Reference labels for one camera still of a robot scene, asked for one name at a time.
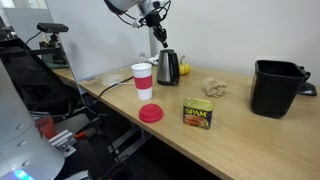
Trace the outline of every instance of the paper cup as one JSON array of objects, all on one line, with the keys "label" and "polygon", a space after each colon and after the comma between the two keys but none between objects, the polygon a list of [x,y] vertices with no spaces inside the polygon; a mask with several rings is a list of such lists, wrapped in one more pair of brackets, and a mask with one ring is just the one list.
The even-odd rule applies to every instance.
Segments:
[{"label": "paper cup", "polygon": [[152,98],[152,65],[149,63],[139,63],[131,66],[134,83],[138,96],[141,100]]}]

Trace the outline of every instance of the black chair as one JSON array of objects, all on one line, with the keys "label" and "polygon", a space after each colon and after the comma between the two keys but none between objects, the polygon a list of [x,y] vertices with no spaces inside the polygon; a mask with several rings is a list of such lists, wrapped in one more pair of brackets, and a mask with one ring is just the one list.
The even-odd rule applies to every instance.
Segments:
[{"label": "black chair", "polygon": [[70,92],[74,89],[66,86],[38,55],[25,53],[25,43],[21,39],[0,41],[0,58],[29,111],[68,115],[77,107],[74,94],[78,93]]}]

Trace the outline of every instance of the spam label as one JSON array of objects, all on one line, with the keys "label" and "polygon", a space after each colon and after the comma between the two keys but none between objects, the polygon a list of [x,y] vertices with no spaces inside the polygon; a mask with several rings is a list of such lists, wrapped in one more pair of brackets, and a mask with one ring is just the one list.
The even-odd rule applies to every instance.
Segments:
[{"label": "spam label", "polygon": [[183,100],[183,123],[209,129],[211,126],[213,103],[211,101],[185,98]]}]

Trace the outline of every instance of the kettle handle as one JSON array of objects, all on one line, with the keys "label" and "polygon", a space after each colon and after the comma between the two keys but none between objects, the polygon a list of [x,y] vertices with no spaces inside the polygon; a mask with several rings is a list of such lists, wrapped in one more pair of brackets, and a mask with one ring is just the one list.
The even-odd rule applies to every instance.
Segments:
[{"label": "kettle handle", "polygon": [[170,84],[176,85],[179,82],[179,61],[176,53],[169,53],[169,67],[170,67]]}]

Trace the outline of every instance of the floor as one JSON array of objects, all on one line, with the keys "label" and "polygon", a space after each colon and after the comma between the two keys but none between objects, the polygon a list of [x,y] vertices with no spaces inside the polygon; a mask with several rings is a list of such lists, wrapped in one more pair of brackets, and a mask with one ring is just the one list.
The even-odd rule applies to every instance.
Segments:
[{"label": "floor", "polygon": [[[117,112],[103,105],[101,106],[99,109],[102,109],[101,111],[108,114],[108,117],[101,118],[103,130],[107,134],[107,137],[111,141],[114,141],[131,127],[130,123]],[[89,119],[94,118],[92,113],[86,112],[86,115]],[[129,139],[128,144],[139,136],[140,133],[137,133]],[[114,173],[114,175],[112,175],[113,180],[219,179],[155,137],[152,137],[138,151],[124,161],[124,163],[116,163],[115,154],[110,154],[106,148],[108,145],[108,140],[103,140],[98,135],[89,138],[88,141],[82,142],[81,146],[90,146],[90,151],[75,155],[69,158],[69,161],[71,161],[72,164],[73,161],[79,161],[81,157],[81,163],[85,165],[81,166],[81,163],[77,163],[76,165],[69,164],[73,169],[67,168],[69,170],[68,173],[72,171],[72,173],[74,173],[80,169],[87,168],[91,169],[90,173],[93,179],[98,179],[108,171]],[[124,149],[126,145],[127,144],[119,147],[119,150]]]}]

